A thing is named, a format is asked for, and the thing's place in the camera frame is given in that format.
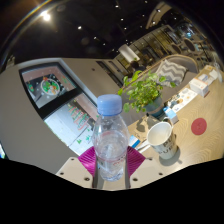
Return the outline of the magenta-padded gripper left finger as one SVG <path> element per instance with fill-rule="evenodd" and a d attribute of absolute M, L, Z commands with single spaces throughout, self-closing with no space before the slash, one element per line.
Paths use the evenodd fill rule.
<path fill-rule="evenodd" d="M 84 188 L 94 186 L 96 174 L 96 155 L 90 147 L 78 158 L 70 157 L 56 173 L 57 176 Z"/>

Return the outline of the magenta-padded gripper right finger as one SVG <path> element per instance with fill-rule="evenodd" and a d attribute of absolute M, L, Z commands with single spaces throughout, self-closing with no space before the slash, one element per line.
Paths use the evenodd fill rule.
<path fill-rule="evenodd" d="M 155 159 L 145 158 L 132 147 L 127 149 L 126 164 L 131 189 L 143 187 L 166 176 Z"/>

